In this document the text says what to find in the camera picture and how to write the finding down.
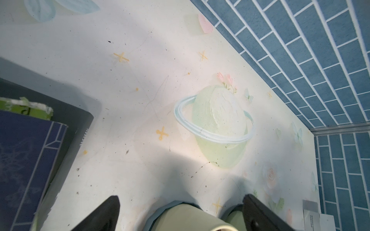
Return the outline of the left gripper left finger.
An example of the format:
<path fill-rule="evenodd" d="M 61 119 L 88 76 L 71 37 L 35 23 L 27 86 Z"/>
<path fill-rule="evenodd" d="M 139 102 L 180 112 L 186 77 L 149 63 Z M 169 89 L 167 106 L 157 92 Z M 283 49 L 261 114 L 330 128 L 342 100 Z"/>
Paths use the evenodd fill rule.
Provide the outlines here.
<path fill-rule="evenodd" d="M 74 227 L 72 231 L 115 231 L 119 211 L 119 197 L 112 195 Z"/>

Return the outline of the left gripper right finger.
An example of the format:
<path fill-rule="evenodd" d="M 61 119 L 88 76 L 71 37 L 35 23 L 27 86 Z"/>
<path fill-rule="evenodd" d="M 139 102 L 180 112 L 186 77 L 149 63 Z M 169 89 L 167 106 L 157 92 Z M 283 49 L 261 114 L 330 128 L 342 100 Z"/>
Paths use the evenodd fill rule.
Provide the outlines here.
<path fill-rule="evenodd" d="M 244 196 L 242 213 L 248 231 L 294 231 L 252 194 Z"/>

